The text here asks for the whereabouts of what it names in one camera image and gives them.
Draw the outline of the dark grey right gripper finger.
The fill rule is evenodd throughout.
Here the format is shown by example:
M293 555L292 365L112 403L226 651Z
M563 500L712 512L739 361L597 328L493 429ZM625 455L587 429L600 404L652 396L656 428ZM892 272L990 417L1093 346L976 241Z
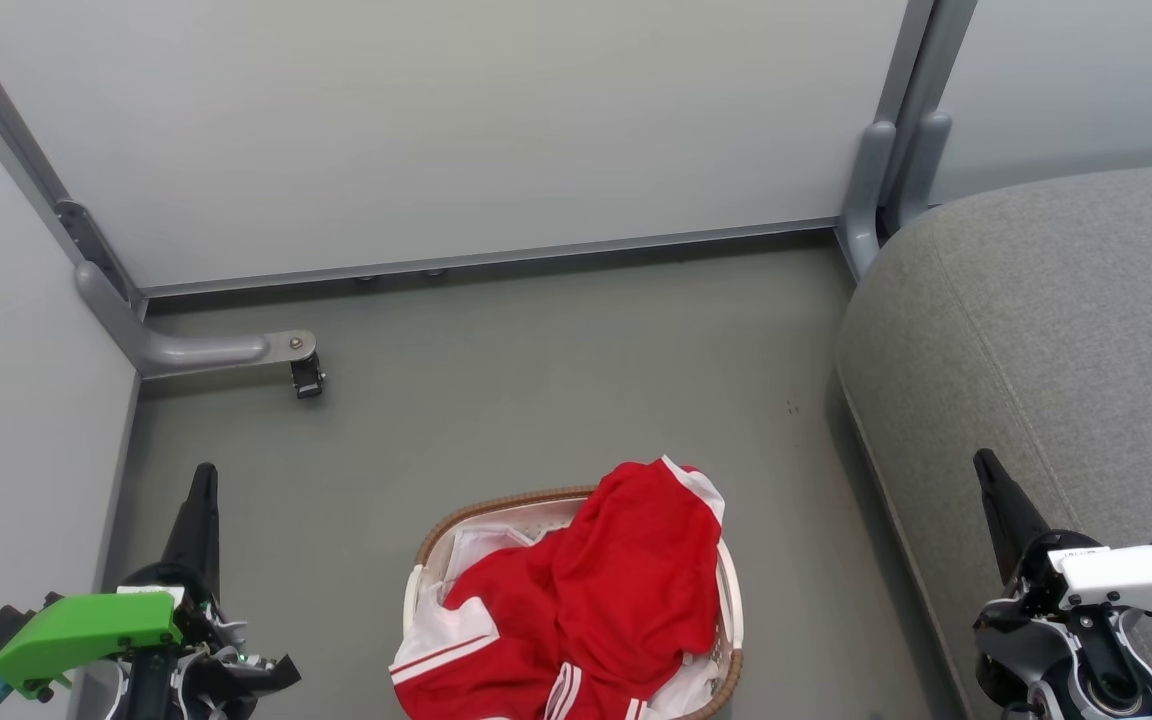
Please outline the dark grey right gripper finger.
M1023 561L1030 543L1049 533L1051 526L1024 488L1007 473L995 450L980 448L975 452L973 469L991 547L995 553L998 577L1007 584Z

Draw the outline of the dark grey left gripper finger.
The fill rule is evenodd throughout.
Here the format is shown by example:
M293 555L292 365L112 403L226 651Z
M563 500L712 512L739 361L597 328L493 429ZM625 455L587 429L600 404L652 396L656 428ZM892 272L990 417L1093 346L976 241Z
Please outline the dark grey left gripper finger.
M215 600L220 591L219 475L214 464L200 462L191 488L162 551L161 562L183 579L195 601Z

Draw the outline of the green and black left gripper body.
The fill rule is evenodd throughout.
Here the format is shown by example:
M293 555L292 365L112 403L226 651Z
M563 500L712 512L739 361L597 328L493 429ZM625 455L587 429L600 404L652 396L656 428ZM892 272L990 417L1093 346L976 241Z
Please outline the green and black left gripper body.
M219 596L195 601L164 562L111 593L50 593L41 611L0 607L0 676L47 703L70 673L109 664L118 703L256 703L301 682L291 657L247 652Z

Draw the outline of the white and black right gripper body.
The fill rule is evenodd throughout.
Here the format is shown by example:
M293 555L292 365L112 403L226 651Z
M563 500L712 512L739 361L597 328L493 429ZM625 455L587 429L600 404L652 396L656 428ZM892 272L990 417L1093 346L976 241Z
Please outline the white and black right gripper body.
M1091 546L1055 530L1039 538L1007 583L1021 617L1056 626L1075 642L1094 632L1129 632L1152 617L1152 543Z

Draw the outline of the red and white sports jersey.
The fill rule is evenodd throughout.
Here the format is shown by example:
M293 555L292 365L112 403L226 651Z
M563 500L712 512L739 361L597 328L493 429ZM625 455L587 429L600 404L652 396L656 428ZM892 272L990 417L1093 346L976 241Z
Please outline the red and white sports jersey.
M707 702L723 497L626 462L571 523L426 588L389 673L408 720L653 720Z

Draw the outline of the grey fabric sofa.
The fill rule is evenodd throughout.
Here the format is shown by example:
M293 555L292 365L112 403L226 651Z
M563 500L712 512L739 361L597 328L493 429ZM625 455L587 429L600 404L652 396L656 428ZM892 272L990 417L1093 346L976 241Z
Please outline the grey fabric sofa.
M1051 526L1152 543L1152 168L1047 179L905 225L856 287L838 382L968 720L973 620L1005 579L991 448Z

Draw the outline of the white cloth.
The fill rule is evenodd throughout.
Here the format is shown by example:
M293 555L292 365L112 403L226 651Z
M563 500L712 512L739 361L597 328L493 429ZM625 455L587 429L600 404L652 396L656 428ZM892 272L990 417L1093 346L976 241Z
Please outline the white cloth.
M454 583L477 562L502 550L535 546L556 530L554 526L511 526L488 523L454 528L435 541L433 552L422 564L419 589L442 585L439 598L450 591Z

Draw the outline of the grey metal partition foot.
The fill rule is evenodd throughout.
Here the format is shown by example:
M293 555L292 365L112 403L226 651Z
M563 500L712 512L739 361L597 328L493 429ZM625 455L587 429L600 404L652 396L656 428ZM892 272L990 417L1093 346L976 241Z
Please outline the grey metal partition foot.
M310 331L183 338L143 324L131 306L91 262L74 270L81 300L145 379L159 379L232 367L314 361L317 341Z

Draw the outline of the white laundry basket brown rim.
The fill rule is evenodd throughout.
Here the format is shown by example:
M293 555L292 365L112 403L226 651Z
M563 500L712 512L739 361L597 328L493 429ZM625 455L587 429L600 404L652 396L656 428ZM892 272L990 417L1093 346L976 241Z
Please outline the white laundry basket brown rim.
M416 552L414 569L408 574L402 606L402 630L415 624L420 593L429 585L444 582L450 561L454 535L475 526L506 525L538 539L550 530L567 526L579 506L594 492L593 486L543 488L543 491L493 498L471 503L435 523ZM718 541L717 582L719 616L717 642L708 659L717 664L718 676L710 680L707 702L690 714L654 717L653 720L730 720L730 705L744 665L744 612L736 566L726 541Z

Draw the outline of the grey double partition post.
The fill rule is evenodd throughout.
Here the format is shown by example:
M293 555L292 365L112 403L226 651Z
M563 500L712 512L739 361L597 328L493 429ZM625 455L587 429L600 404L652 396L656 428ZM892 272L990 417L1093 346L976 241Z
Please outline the grey double partition post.
M978 0L905 0L872 123L861 132L835 227L855 281L882 240L927 211L954 119L940 109Z

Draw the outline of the grey metal partition rail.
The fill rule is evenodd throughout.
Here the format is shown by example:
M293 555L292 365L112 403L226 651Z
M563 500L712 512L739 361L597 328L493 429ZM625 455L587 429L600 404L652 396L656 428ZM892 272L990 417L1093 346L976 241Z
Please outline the grey metal partition rail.
M668 249L668 247L685 247L691 245L691 243L744 240L771 236L771 234L823 232L823 229L836 228L838 223L840 223L840 218L838 217L809 218L804 220L795 220L795 222L741 225L741 227L713 229L713 232L657 234L657 236L608 240L589 243L570 243L570 245L540 247L540 249L476 252L463 256L454 256L454 258L381 263L362 266L339 266L339 268L251 275L219 279L219 281L145 286L141 288L141 293L143 297L146 297L146 300L177 300L177 297L204 295L204 293L265 290L265 288L276 288L293 285L348 281L348 279L358 279L372 275L433 272L433 270L460 270L467 268L467 266L498 265L507 263L545 262L558 258L576 258L576 256L660 249L660 247L667 247Z

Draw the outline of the grey metal partition post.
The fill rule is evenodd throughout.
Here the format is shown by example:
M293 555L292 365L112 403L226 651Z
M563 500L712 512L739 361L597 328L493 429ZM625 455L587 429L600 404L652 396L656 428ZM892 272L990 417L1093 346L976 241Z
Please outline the grey metal partition post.
M132 282L131 275L116 258L91 211L82 202L74 199L65 187L1 82L0 141L3 142L6 160L14 161L15 167L23 170L26 177L24 188L40 195L44 218L55 220L67 233L68 240L61 245L77 262L91 262L97 270L101 270L118 295L132 310L132 314L137 319L145 318L146 301L141 288Z

